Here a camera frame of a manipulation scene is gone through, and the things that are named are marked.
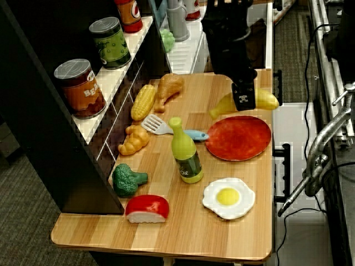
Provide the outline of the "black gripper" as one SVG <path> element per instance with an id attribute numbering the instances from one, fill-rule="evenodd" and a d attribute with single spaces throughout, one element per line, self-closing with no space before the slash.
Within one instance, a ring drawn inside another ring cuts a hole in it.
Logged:
<path id="1" fill-rule="evenodd" d="M 215 74 L 225 75 L 232 83 L 232 97 L 237 111 L 256 108 L 255 87 L 257 77 L 247 55 L 244 40 L 227 42 L 221 39 L 207 39 L 212 68 Z"/>

